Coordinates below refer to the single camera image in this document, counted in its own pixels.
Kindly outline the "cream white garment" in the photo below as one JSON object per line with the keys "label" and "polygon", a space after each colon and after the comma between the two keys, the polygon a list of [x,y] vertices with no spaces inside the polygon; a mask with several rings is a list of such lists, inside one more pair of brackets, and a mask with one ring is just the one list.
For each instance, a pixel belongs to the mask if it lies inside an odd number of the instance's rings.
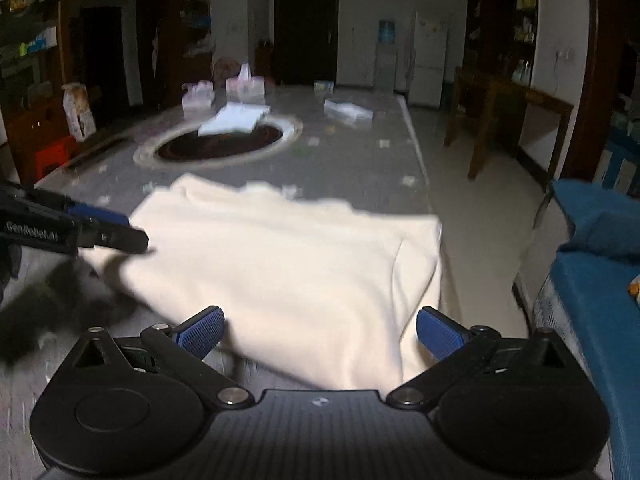
{"label": "cream white garment", "polygon": [[371,214],[184,174],[131,220],[148,234],[145,254],[84,257],[172,324],[220,307],[231,351],[325,389],[389,392],[431,365],[416,315],[439,303],[434,214]]}

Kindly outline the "red plastic stool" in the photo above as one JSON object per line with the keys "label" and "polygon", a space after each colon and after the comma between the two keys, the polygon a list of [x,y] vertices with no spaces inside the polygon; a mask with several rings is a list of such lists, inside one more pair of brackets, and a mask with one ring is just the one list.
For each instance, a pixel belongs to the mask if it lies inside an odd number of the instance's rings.
{"label": "red plastic stool", "polygon": [[51,171],[69,162],[77,151],[78,144],[72,136],[66,136],[47,144],[35,152],[35,172],[42,179]]}

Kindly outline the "round black induction hob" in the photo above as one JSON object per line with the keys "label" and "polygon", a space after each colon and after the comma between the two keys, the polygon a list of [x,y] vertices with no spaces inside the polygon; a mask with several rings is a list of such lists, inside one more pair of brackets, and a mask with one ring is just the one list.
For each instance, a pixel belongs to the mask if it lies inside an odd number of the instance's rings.
{"label": "round black induction hob", "polygon": [[230,130],[200,136],[199,126],[185,122],[153,136],[137,148],[134,162],[146,169],[189,171],[243,165],[284,152],[304,130],[296,117],[273,114],[249,133]]}

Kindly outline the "brown paper bag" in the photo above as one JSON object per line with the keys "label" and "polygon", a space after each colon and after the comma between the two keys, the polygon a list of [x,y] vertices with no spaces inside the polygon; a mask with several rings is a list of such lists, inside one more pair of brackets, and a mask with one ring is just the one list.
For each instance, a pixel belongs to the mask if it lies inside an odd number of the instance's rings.
{"label": "brown paper bag", "polygon": [[87,88],[83,84],[73,82],[64,84],[63,110],[66,115],[70,134],[77,142],[85,142],[96,133],[96,122],[90,110]]}

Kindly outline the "blue sofa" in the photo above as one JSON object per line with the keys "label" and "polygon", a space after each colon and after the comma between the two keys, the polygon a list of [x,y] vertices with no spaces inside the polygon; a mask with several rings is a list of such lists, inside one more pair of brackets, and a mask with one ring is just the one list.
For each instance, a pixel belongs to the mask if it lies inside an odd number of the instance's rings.
{"label": "blue sofa", "polygon": [[639,276],[638,200],[594,183],[557,180],[546,211],[559,211],[561,238],[530,309],[582,364],[611,419],[597,466],[605,479],[639,475],[639,303],[628,292]]}

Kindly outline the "white pink open box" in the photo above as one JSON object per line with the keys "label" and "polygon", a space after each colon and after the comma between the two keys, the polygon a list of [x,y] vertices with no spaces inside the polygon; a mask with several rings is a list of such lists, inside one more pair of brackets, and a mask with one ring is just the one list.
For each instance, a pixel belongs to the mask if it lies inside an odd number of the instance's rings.
{"label": "white pink open box", "polygon": [[209,80],[201,80],[195,84],[183,84],[182,109],[185,112],[209,110],[215,101],[214,84]]}

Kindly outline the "white paper tissue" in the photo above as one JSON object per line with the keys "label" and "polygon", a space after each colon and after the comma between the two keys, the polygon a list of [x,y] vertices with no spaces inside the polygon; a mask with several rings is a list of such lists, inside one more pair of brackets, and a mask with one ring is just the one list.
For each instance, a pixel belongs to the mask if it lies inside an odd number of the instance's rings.
{"label": "white paper tissue", "polygon": [[251,133],[258,122],[271,112],[268,105],[230,102],[198,128],[199,136],[216,136],[223,133]]}

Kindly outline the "pink tissue box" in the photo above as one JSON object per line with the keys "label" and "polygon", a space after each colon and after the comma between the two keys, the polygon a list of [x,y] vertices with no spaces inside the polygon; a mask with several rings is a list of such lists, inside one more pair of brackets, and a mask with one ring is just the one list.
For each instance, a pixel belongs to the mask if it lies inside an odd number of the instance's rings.
{"label": "pink tissue box", "polygon": [[238,76],[226,80],[226,93],[228,98],[241,102],[261,100],[266,95],[265,78],[254,76],[250,64],[244,63]]}

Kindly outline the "dark wooden side table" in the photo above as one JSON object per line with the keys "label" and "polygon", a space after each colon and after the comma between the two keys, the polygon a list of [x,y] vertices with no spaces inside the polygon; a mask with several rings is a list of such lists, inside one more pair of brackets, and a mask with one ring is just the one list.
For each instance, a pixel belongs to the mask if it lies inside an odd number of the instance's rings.
{"label": "dark wooden side table", "polygon": [[488,162],[489,151],[496,146],[504,148],[517,159],[524,156],[520,140],[525,114],[531,106],[558,118],[548,166],[533,171],[535,180],[547,185],[558,168],[574,105],[501,76],[461,66],[456,68],[444,144],[451,145],[463,126],[476,128],[473,153],[466,174],[469,180],[473,181],[480,175]]}

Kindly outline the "white remote control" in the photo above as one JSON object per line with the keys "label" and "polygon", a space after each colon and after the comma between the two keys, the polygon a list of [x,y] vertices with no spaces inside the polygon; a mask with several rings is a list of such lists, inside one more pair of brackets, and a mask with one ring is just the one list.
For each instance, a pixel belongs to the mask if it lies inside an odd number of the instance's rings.
{"label": "white remote control", "polygon": [[374,113],[352,102],[325,100],[323,103],[324,114],[340,122],[351,125],[372,122]]}

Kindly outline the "dark wooden door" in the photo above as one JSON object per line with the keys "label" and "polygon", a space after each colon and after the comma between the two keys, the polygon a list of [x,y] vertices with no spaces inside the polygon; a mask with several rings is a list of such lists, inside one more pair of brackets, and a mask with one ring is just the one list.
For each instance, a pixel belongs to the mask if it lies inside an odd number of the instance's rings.
{"label": "dark wooden door", "polygon": [[273,0],[274,76],[286,86],[336,81],[340,0]]}

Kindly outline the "water dispenser with blue bottle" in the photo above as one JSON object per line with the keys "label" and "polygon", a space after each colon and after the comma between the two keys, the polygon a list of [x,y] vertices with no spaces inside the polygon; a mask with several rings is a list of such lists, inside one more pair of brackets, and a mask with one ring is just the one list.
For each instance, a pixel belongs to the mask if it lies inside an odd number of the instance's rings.
{"label": "water dispenser with blue bottle", "polygon": [[379,20],[374,69],[374,88],[376,90],[384,92],[394,91],[396,67],[396,23],[393,20]]}

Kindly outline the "white refrigerator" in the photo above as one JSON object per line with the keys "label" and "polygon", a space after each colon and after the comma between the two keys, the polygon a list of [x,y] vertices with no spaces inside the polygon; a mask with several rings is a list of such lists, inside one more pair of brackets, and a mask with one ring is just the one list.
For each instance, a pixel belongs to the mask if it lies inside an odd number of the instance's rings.
{"label": "white refrigerator", "polygon": [[439,108],[446,72],[448,29],[417,13],[412,30],[409,103]]}

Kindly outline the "dark display cabinet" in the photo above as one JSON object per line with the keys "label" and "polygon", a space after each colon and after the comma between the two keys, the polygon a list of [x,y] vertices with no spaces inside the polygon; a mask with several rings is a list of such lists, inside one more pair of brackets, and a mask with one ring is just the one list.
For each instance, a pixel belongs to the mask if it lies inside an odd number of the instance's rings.
{"label": "dark display cabinet", "polygon": [[528,86],[538,29],[538,0],[466,0],[462,67]]}

